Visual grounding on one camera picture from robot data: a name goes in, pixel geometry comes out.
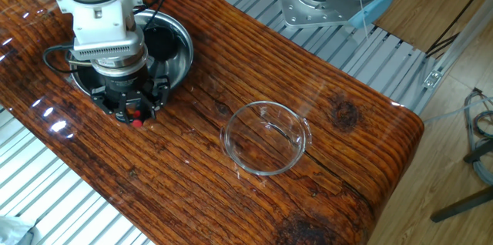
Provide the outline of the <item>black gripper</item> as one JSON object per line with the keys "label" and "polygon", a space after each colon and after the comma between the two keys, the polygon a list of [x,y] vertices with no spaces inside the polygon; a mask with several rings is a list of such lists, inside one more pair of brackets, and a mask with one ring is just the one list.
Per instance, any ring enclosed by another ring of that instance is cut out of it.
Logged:
{"label": "black gripper", "polygon": [[100,87],[92,89],[92,101],[108,115],[114,115],[119,122],[128,122],[126,99],[122,93],[139,91],[141,120],[155,119],[156,111],[167,104],[170,91],[168,77],[151,79],[147,68],[141,68],[125,76],[104,76],[99,74]]}

